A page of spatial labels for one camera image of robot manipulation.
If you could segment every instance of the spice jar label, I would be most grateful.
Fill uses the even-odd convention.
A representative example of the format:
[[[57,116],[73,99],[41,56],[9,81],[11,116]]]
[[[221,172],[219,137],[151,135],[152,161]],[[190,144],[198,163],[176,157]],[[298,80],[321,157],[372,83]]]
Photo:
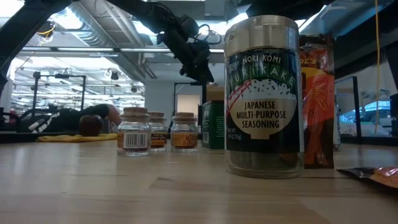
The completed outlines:
[[[164,146],[167,143],[167,133],[152,133],[150,141],[152,146]]]
[[[198,134],[192,133],[173,133],[173,147],[196,147],[198,144]]]
[[[118,147],[142,149],[148,147],[148,133],[118,133]]]
[[[245,152],[300,152],[297,85],[293,50],[251,49],[226,65],[226,148]]]

